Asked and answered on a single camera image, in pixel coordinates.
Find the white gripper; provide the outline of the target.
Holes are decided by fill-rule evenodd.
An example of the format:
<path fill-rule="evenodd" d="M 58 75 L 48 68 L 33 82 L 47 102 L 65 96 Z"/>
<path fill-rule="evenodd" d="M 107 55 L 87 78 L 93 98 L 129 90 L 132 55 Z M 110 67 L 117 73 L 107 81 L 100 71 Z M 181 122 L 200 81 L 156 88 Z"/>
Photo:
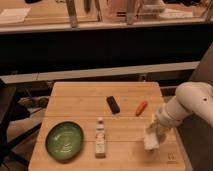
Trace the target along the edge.
<path fill-rule="evenodd" d="M 174 120 L 163 109 L 159 108 L 152 116 L 151 123 L 148 127 L 148 133 L 153 136 L 163 136 L 175 126 Z"/>

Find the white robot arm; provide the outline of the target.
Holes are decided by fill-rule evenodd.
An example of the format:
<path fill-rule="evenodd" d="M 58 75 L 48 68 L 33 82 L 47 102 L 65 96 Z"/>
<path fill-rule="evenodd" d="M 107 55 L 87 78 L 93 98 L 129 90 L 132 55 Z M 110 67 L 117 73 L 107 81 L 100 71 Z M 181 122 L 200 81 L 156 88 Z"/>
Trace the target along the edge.
<path fill-rule="evenodd" d="M 144 148 L 158 149 L 176 128 L 193 171 L 213 171 L 213 86 L 204 82 L 180 84 L 163 103 L 144 131 Z"/>

